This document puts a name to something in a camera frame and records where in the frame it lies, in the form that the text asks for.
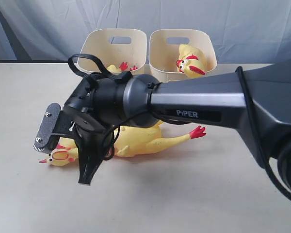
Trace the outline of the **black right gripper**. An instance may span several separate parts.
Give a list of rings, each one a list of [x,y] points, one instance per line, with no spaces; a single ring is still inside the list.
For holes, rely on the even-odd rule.
[[[106,151],[103,137],[118,126],[132,126],[133,115],[125,108],[125,91],[133,75],[86,75],[63,106],[58,107],[52,136],[75,138],[79,155],[78,183],[90,185]]]

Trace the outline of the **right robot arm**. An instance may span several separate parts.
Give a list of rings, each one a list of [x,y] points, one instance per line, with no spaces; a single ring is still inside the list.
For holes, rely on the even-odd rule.
[[[114,130],[159,120],[235,129],[275,187],[291,201],[291,60],[205,78],[161,83],[148,74],[85,74],[65,102],[79,149],[79,183],[89,185],[114,151]]]

